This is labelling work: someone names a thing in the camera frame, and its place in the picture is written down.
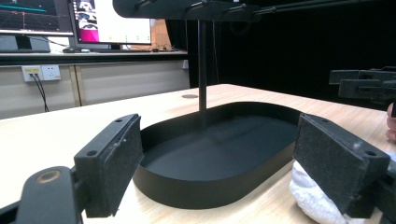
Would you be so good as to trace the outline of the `black stand with oval tray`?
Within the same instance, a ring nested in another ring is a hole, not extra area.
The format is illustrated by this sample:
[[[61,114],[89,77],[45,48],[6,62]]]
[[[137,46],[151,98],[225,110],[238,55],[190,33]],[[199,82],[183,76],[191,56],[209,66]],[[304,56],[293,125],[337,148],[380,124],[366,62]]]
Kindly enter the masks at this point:
[[[302,112],[256,102],[206,107],[141,132],[145,158],[134,175],[150,199],[206,209],[240,200],[294,160]]]

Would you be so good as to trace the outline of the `white towel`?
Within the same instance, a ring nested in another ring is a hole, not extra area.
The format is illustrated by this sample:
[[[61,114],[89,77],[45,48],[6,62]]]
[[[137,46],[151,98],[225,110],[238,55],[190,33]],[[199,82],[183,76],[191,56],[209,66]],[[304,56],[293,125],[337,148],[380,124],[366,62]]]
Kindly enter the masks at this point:
[[[380,224],[396,224],[396,160],[391,158],[391,217],[382,216]],[[294,159],[290,191],[297,204],[320,224],[363,224],[365,218],[341,214],[334,202]]]

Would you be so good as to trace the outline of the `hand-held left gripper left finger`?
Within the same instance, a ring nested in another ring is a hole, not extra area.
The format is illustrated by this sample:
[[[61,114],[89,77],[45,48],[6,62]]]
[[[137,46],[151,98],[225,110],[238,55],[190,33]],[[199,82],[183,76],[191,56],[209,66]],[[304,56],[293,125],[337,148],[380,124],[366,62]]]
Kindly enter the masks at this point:
[[[88,186],[87,217],[116,215],[143,158],[137,114],[113,120],[75,155],[78,178]]]

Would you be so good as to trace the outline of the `brown cardboard box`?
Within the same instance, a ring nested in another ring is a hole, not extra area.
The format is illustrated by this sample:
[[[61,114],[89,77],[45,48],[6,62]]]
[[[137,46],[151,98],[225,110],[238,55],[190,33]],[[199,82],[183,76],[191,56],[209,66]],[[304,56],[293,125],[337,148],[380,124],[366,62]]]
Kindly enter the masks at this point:
[[[151,21],[151,46],[157,49],[172,48],[165,20]]]

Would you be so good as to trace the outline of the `dark desk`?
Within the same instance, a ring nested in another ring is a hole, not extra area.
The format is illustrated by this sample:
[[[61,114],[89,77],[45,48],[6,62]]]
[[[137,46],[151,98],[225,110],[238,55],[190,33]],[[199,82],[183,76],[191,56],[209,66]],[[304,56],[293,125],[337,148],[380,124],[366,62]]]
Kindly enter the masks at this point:
[[[129,63],[187,60],[183,51],[140,52],[140,53],[0,53],[0,66],[22,66],[40,64],[88,64]]]

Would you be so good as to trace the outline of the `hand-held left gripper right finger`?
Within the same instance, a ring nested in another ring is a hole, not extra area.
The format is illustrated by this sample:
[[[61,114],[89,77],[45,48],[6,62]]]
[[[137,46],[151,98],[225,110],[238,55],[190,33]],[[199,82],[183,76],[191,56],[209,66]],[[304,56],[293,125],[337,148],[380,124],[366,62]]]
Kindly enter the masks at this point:
[[[341,214],[391,217],[391,158],[330,120],[302,114],[294,159]]]

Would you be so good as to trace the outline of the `monitor with bright screen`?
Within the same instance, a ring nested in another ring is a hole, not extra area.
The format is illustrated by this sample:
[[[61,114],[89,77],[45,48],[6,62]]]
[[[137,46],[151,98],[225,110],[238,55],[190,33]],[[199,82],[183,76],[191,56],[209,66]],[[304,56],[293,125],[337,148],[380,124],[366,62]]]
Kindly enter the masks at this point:
[[[123,18],[112,0],[70,0],[75,41],[91,49],[125,50],[151,44],[150,19]]]

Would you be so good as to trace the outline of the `white wall socket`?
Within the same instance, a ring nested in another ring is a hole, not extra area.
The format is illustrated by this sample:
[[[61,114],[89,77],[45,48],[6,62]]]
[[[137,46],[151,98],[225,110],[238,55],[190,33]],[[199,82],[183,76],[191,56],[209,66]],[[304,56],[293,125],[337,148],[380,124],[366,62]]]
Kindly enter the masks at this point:
[[[22,74],[25,82],[41,81],[56,81],[61,79],[61,72],[58,65],[24,65]]]

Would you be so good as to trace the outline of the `monitor with dark screen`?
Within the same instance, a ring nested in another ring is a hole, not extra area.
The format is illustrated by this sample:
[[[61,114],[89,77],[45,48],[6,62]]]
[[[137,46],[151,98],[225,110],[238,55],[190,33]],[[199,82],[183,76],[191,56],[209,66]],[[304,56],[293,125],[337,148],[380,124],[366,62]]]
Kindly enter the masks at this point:
[[[0,0],[0,53],[49,53],[49,37],[73,35],[70,0]]]

